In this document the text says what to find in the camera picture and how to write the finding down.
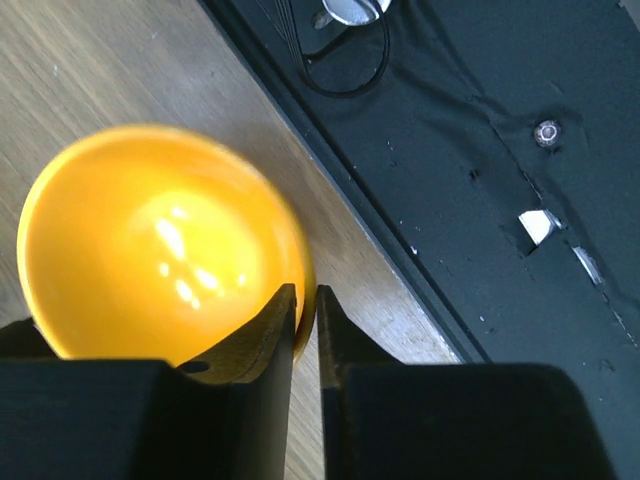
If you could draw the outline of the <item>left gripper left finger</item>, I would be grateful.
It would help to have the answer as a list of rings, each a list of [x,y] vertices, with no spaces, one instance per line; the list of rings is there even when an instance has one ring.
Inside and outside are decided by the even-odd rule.
[[[282,286],[180,366],[56,357],[31,319],[1,331],[5,479],[280,479],[295,336]]]

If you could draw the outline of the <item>yellow-orange bowl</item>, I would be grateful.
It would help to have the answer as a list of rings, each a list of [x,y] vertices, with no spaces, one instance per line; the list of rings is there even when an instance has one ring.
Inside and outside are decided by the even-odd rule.
[[[19,220],[17,266],[33,319],[64,359],[182,364],[296,293],[308,342],[316,279],[301,223],[248,160],[166,125],[111,127],[56,155]]]

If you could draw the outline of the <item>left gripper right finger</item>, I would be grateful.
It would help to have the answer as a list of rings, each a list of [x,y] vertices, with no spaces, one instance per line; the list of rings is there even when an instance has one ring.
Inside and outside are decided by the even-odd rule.
[[[581,392],[539,364],[405,364],[317,294],[329,479],[611,479]]]

